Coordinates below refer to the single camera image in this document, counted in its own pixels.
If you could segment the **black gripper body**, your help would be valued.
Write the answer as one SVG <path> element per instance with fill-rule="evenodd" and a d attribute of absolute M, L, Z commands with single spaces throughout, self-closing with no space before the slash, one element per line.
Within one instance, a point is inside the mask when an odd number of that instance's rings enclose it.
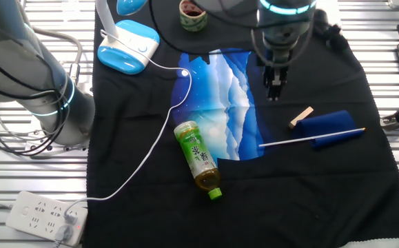
<path fill-rule="evenodd" d="M 267 59 L 265 64 L 265 72 L 268 81 L 286 81 L 289 69 L 289 57 L 273 56 Z"/>

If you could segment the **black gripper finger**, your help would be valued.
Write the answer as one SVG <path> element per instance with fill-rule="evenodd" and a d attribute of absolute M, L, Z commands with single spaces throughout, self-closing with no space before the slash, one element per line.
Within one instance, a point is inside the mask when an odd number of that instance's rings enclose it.
<path fill-rule="evenodd" d="M 277 101 L 280 97 L 282 89 L 286 85 L 286 79 L 279 79 L 276 81 L 275 79 L 267 79 L 266 80 L 266 88 L 267 88 L 267 100 L 268 101 Z"/>

